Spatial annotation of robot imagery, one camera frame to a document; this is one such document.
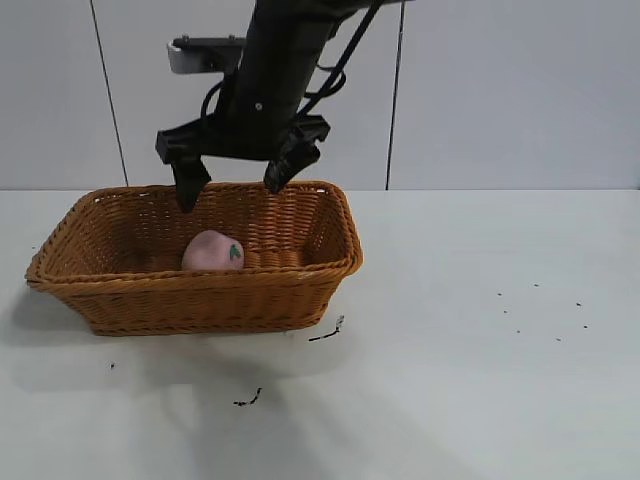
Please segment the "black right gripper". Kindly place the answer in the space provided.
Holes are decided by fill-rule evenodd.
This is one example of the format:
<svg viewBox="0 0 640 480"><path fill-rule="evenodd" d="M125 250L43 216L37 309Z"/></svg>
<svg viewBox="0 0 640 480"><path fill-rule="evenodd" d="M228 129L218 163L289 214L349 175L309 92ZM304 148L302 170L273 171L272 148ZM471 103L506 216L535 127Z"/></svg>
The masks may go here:
<svg viewBox="0 0 640 480"><path fill-rule="evenodd" d="M320 158L330 126L320 115L298 111L309 93L321 47L170 47L176 74L221 73L198 117L161 130L156 151L171 164L176 200L190 213L211 176L201 156L269 161L263 182L277 194Z"/></svg>

